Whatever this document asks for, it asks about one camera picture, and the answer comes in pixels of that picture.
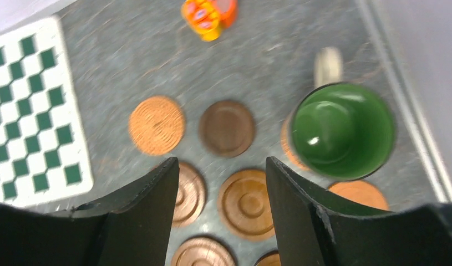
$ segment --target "green mug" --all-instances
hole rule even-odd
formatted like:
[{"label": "green mug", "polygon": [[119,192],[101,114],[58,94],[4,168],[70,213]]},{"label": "green mug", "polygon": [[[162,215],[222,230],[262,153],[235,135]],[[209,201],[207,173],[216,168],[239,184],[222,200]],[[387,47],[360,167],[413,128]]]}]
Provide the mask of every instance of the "green mug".
[{"label": "green mug", "polygon": [[288,140],[304,164],[339,181],[376,171],[395,141],[394,118],[384,100],[349,83],[312,91],[291,114],[288,127]]}]

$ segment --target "checkerboard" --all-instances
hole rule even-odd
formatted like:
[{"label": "checkerboard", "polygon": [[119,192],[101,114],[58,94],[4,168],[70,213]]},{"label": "checkerboard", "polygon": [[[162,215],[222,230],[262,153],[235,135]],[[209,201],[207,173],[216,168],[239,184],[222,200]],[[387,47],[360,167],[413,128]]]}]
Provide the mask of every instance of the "checkerboard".
[{"label": "checkerboard", "polygon": [[0,36],[0,202],[28,207],[92,185],[59,20]]}]

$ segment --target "mug handle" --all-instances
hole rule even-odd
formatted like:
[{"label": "mug handle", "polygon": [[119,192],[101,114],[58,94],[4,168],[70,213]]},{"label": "mug handle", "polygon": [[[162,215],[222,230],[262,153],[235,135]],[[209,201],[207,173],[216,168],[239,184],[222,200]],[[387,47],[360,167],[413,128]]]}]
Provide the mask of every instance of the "mug handle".
[{"label": "mug handle", "polygon": [[314,62],[314,87],[341,82],[343,79],[343,62],[336,47],[325,47],[316,56]]}]

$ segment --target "gray marble tabletop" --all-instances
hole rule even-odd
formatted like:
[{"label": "gray marble tabletop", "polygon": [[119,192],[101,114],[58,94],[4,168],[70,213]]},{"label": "gray marble tabletop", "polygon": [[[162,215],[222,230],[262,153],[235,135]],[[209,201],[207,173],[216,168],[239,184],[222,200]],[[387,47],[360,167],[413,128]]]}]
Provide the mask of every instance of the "gray marble tabletop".
[{"label": "gray marble tabletop", "polygon": [[[276,241],[249,242],[232,235],[217,215],[219,188],[238,170],[264,168],[267,156],[276,156],[323,187],[332,183],[293,165],[280,145],[282,123],[312,90],[314,56],[327,46],[341,50],[344,79],[376,91],[397,118],[394,152],[367,180],[385,194],[394,211],[436,201],[353,0],[239,0],[237,21],[211,43],[202,42],[188,28],[181,4],[181,0],[78,0],[58,13],[95,185],[85,195],[36,206],[36,211],[96,199],[177,156],[202,173],[208,195],[193,224],[172,230],[166,263],[184,240],[206,234],[230,247],[239,265],[253,265],[276,249]],[[161,157],[142,154],[127,130],[131,112],[153,95],[174,98],[187,121],[182,141]],[[210,154],[197,134],[202,113],[223,99],[243,102],[256,121],[252,146],[235,158]]]}]

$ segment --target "light brown coaster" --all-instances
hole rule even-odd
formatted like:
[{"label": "light brown coaster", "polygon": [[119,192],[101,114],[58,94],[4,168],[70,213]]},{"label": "light brown coaster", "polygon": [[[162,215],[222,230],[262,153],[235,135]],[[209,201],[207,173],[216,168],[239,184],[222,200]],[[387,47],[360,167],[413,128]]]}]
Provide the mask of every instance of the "light brown coaster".
[{"label": "light brown coaster", "polygon": [[147,98],[129,117],[129,134],[142,152],[160,156],[171,151],[185,132],[185,118],[176,102],[165,96]]},{"label": "light brown coaster", "polygon": [[252,145],[255,123],[247,107],[224,100],[206,109],[199,132],[201,141],[211,152],[222,157],[236,157]]},{"label": "light brown coaster", "polygon": [[280,255],[278,253],[268,255],[258,261],[255,266],[281,266]]},{"label": "light brown coaster", "polygon": [[262,170],[242,170],[229,177],[219,191],[217,208],[224,224],[239,237],[262,241],[275,234]]},{"label": "light brown coaster", "polygon": [[172,227],[191,224],[203,211],[206,189],[201,175],[186,162],[180,162],[180,178]]},{"label": "light brown coaster", "polygon": [[184,242],[174,253],[172,266],[235,266],[227,249],[216,241],[200,237]]},{"label": "light brown coaster", "polygon": [[389,205],[381,191],[363,180],[334,183],[328,190],[362,205],[389,210]]},{"label": "light brown coaster", "polygon": [[300,159],[298,159],[298,157],[296,155],[294,155],[293,151],[291,150],[291,148],[288,145],[288,121],[289,118],[287,118],[284,122],[283,122],[283,127],[281,128],[281,147],[283,148],[283,151],[285,152],[285,155],[289,158],[289,160],[295,164],[296,166],[298,166],[299,168],[308,171],[309,168],[307,168],[306,165],[304,165]]}]

